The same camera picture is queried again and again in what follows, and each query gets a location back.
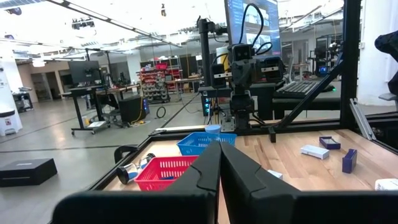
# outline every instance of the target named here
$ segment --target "red basket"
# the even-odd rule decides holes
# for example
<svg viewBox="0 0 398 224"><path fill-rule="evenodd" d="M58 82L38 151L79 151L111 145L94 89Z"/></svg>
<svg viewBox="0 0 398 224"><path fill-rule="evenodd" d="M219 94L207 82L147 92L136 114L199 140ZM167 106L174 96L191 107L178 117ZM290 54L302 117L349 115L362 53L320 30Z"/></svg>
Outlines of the red basket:
<svg viewBox="0 0 398 224"><path fill-rule="evenodd" d="M178 179L198 156L155 157L138 174L135 182L141 190L164 190Z"/></svg>
<svg viewBox="0 0 398 224"><path fill-rule="evenodd" d="M156 69L166 69L167 63L158 63L155 65Z"/></svg>

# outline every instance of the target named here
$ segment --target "plastic basket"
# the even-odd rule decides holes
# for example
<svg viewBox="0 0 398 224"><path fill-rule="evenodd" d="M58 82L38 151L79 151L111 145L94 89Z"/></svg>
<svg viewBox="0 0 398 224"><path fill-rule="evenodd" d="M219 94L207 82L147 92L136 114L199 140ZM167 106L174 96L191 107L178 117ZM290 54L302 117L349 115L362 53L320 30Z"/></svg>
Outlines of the plastic basket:
<svg viewBox="0 0 398 224"><path fill-rule="evenodd" d="M166 69L167 68L167 63L158 63L155 65L156 69Z"/></svg>
<svg viewBox="0 0 398 224"><path fill-rule="evenodd" d="M236 136L236 134L220 134L220 141L235 146ZM185 139L179 141L177 146L183 156L199 156L215 137L217 137L217 134L191 133Z"/></svg>
<svg viewBox="0 0 398 224"><path fill-rule="evenodd" d="M197 157L155 157L138 174L135 182L141 190L164 190L180 177Z"/></svg>

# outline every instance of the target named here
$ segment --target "gray floor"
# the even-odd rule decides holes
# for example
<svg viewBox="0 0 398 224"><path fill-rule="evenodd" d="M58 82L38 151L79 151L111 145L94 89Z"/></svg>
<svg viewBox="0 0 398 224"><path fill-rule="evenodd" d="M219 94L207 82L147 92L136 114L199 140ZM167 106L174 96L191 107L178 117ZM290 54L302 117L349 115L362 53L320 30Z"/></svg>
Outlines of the gray floor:
<svg viewBox="0 0 398 224"><path fill-rule="evenodd" d="M167 114L155 119L161 105L150 105L150 123L128 129L112 127L95 135L76 132L76 112L72 100L35 104L35 110L21 113L23 130L0 137L0 166L23 159L54 158L58 175L39 186L0 188L0 220L2 224L47 223L55 204L66 195L85 189L98 180L113 165L113 151L122 144L139 144L154 129L161 127L195 95L184 94L177 101L165 104ZM89 117L95 112L86 111L85 102L79 101L81 112ZM395 107L363 107L366 114L394 111ZM200 97L171 120L166 127L203 124ZM339 111L304 111L300 117L338 118Z"/></svg>

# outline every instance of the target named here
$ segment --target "blue basket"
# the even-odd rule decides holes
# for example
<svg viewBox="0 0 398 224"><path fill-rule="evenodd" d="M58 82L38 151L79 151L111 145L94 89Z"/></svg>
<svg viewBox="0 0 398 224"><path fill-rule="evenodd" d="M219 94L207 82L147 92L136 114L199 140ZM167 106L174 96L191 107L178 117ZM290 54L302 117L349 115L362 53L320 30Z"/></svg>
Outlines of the blue basket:
<svg viewBox="0 0 398 224"><path fill-rule="evenodd" d="M191 133L185 139L179 141L177 146L183 156L198 156L210 144L218 134ZM220 134L220 141L228 142L235 146L236 134Z"/></svg>

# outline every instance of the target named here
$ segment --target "black case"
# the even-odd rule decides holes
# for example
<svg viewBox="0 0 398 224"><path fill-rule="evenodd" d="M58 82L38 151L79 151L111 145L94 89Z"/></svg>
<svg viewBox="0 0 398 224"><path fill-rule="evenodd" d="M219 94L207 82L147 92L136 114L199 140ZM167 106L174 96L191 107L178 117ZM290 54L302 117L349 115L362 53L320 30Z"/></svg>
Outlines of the black case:
<svg viewBox="0 0 398 224"><path fill-rule="evenodd" d="M0 167L0 187L39 185L55 174L54 159L15 161Z"/></svg>

